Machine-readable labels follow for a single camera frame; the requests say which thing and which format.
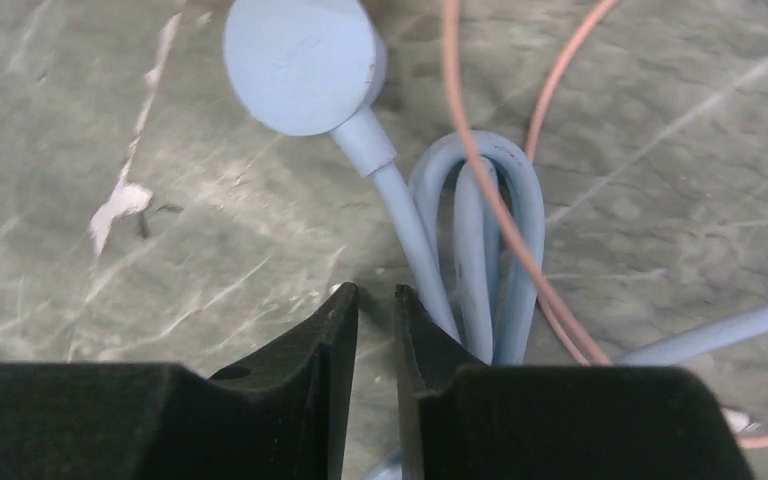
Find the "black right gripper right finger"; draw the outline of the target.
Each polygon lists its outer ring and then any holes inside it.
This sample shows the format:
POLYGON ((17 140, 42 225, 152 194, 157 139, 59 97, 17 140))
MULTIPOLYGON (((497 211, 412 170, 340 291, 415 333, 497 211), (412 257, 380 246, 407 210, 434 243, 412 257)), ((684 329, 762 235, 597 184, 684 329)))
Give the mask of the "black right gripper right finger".
POLYGON ((714 395, 675 367, 488 366, 395 292, 406 479, 749 479, 714 395))

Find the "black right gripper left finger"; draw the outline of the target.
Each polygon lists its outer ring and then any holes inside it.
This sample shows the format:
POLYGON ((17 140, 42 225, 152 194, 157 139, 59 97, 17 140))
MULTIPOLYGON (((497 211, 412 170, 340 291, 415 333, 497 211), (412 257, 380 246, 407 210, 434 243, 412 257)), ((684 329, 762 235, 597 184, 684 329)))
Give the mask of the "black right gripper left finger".
POLYGON ((175 363, 0 363, 0 479, 337 479, 359 291, 202 377, 175 363))

